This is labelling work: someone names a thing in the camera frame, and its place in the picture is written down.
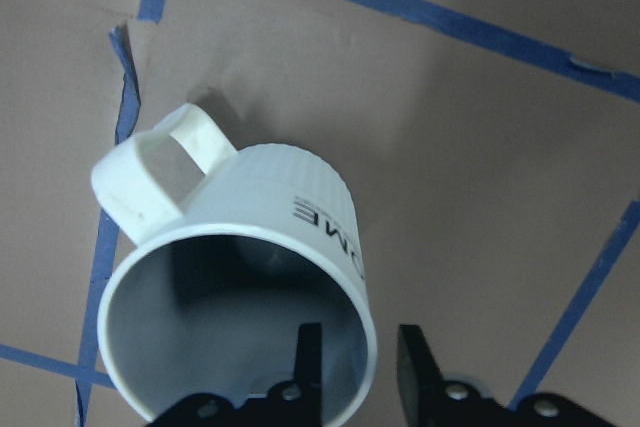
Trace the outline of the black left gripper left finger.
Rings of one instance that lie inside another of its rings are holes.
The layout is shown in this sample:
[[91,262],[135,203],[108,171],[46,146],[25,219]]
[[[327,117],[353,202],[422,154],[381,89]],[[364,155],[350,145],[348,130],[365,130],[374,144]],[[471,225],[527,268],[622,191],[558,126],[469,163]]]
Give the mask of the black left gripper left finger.
[[292,401],[302,426],[322,425],[322,326],[301,324],[298,329]]

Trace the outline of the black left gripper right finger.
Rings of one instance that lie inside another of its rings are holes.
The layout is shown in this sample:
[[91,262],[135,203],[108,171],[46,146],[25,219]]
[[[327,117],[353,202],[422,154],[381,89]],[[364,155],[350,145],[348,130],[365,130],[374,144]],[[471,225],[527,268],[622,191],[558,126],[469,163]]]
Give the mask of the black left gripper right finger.
[[435,426],[434,413],[443,376],[418,325],[398,327],[396,374],[407,425]]

